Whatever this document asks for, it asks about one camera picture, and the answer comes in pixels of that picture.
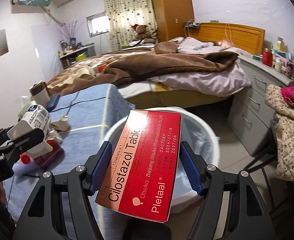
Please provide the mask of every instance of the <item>red santa hat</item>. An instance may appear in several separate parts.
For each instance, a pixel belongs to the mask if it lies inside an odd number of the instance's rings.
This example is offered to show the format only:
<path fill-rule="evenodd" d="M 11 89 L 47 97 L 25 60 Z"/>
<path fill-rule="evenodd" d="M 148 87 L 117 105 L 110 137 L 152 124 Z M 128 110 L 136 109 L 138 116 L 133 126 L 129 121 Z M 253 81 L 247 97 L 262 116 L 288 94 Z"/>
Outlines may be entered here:
<path fill-rule="evenodd" d="M 135 24 L 134 26 L 131 26 L 131 28 L 133 28 L 134 30 L 136 30 L 136 28 L 139 26 L 139 24 Z"/>

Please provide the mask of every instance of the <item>drawer handle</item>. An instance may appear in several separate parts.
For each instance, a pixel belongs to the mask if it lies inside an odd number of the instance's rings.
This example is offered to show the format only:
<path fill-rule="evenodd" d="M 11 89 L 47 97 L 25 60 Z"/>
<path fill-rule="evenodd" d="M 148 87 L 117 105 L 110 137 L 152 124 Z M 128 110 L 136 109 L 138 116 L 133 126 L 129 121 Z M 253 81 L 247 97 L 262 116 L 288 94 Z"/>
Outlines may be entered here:
<path fill-rule="evenodd" d="M 251 101 L 253 101 L 255 104 L 260 106 L 260 103 L 257 103 L 255 100 L 253 100 L 251 97 L 248 97 Z"/>
<path fill-rule="evenodd" d="M 257 79 L 258 81 L 260 81 L 260 82 L 263 83 L 263 84 L 267 84 L 266 82 L 260 80 L 259 78 L 255 77 L 255 76 L 254 76 L 254 79 Z"/>
<path fill-rule="evenodd" d="M 243 118 L 245 119 L 245 121 L 246 121 L 247 123 L 249 123 L 249 124 L 253 124 L 252 122 L 249 122 L 244 116 L 243 116 Z"/>

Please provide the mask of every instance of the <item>white bedsheet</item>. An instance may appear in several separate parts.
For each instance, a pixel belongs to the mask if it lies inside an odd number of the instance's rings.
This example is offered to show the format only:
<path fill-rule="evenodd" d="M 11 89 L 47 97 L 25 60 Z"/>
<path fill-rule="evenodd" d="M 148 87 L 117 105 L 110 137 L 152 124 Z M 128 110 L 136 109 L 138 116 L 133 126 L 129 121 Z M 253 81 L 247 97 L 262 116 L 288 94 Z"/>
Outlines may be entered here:
<path fill-rule="evenodd" d="M 194 38 L 177 38 L 180 45 L 179 53 L 184 54 L 207 54 L 217 51 L 233 51 L 239 55 L 251 56 L 250 53 L 239 48 L 224 48 L 214 46 L 212 42 L 200 42 Z M 162 83 L 171 88 L 181 90 L 195 90 L 207 95 L 227 97 L 241 90 L 243 87 L 251 86 L 250 79 L 237 63 L 229 70 L 211 72 L 175 73 L 150 78 L 151 81 Z M 150 84 L 145 82 L 134 83 L 119 89 L 124 98 L 131 98 L 142 93 L 151 92 Z"/>

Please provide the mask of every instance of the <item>curtain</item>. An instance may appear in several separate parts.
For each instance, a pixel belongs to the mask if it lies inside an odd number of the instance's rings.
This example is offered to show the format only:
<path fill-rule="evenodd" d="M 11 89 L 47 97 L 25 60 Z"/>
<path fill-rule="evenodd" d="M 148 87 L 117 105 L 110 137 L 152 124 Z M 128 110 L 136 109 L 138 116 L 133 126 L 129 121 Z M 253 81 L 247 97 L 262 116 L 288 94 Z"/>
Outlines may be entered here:
<path fill-rule="evenodd" d="M 136 33 L 131 26 L 147 25 L 150 32 L 157 29 L 151 0 L 105 0 L 105 9 L 109 17 L 110 43 L 114 51 L 135 38 Z"/>

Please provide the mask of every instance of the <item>teddy bear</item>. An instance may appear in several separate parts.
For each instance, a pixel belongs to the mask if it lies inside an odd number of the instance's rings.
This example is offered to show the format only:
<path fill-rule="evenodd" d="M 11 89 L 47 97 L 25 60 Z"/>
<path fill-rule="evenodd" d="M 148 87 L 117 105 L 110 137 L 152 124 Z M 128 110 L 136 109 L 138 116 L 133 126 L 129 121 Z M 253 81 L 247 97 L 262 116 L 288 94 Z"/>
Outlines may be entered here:
<path fill-rule="evenodd" d="M 147 31 L 147 25 L 134 25 L 132 28 L 136 31 L 137 35 L 133 41 L 141 41 L 144 43 L 155 43 L 155 39 L 151 36 L 150 32 Z"/>

